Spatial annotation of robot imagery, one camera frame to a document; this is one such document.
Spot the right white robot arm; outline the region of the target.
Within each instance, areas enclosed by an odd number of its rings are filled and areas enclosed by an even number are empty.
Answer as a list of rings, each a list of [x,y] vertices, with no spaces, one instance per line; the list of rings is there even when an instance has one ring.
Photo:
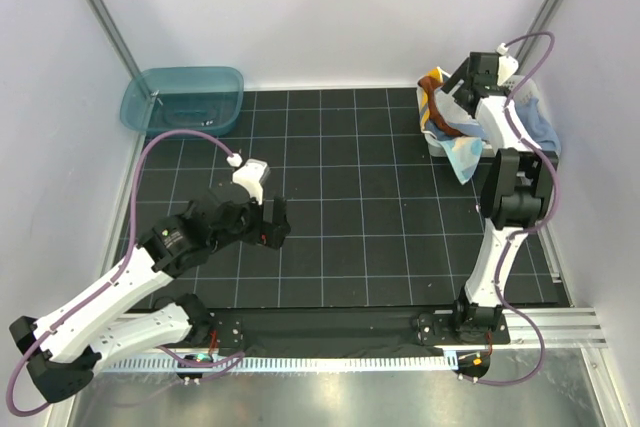
[[[502,287],[522,242],[546,218],[554,195],[558,155],[535,141],[517,115],[507,85],[517,69],[503,46],[472,52],[435,93],[444,122],[488,143],[494,153],[480,196],[483,242],[450,319],[452,335],[463,343],[498,329]]]

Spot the blue bear towel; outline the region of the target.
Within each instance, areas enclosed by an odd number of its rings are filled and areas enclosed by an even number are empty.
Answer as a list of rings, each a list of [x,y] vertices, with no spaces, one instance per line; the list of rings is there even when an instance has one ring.
[[[536,97],[526,102],[516,102],[515,109],[522,125],[529,136],[543,151],[561,154],[560,139],[554,128],[539,111],[539,100]]]

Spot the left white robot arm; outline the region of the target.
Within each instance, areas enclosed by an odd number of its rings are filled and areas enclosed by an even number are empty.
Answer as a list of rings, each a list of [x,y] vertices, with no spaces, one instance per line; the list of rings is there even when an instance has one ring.
[[[9,327],[27,370],[46,404],[64,401],[104,368],[150,348],[185,342],[200,347],[214,321],[193,293],[132,321],[116,319],[137,302],[236,243],[277,250],[289,235],[287,202],[277,197],[272,216],[242,186],[214,187],[176,215],[141,234],[119,264],[47,316],[22,316]]]

